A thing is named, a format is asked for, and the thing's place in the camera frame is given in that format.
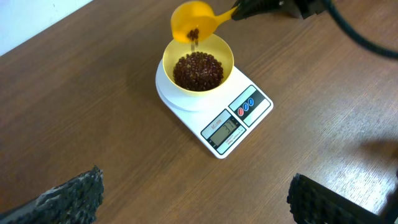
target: wood grain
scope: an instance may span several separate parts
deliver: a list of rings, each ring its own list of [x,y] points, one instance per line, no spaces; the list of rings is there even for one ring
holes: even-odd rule
[[[285,199],[297,172],[381,213],[397,183],[398,63],[325,13],[223,24],[236,66],[275,107],[217,160],[155,90],[182,2],[96,0],[0,57],[0,212],[96,164],[97,223],[293,223]],[[398,49],[397,1],[338,7]]]

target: scoop handle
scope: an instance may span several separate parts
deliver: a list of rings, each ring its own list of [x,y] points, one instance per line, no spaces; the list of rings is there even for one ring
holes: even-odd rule
[[[218,25],[222,24],[225,21],[228,21],[232,18],[232,13],[236,10],[236,7],[233,7],[232,9],[230,9],[228,12],[225,12],[219,16],[216,16],[216,21],[218,23]]]

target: bowl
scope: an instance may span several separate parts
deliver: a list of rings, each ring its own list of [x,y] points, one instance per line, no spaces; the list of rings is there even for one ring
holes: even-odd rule
[[[199,42],[199,46],[195,47],[195,51],[212,54],[217,61],[221,62],[221,66],[224,71],[224,78],[221,80],[218,87],[207,91],[191,91],[186,90],[175,83],[173,74],[175,64],[177,64],[181,57],[186,57],[187,54],[192,53],[191,44],[184,44],[177,42],[176,40],[172,40],[168,44],[163,54],[163,69],[167,78],[169,78],[170,82],[172,82],[182,93],[189,96],[205,96],[218,91],[226,83],[234,67],[234,56],[232,54],[232,50],[221,37],[211,34],[209,38]]]

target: digital kitchen scale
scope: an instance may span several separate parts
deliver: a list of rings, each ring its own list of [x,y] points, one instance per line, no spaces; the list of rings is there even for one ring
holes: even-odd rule
[[[155,82],[162,101],[219,159],[228,156],[274,107],[236,67],[219,90],[203,97],[188,96],[171,83],[162,61]]]

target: yellow scoop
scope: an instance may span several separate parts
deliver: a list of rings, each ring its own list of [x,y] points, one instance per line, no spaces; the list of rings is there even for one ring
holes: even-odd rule
[[[174,10],[172,15],[173,38],[178,42],[189,43],[187,34],[191,30],[199,30],[199,41],[209,37],[223,22],[230,20],[236,7],[219,16],[205,2],[190,1],[183,3]]]

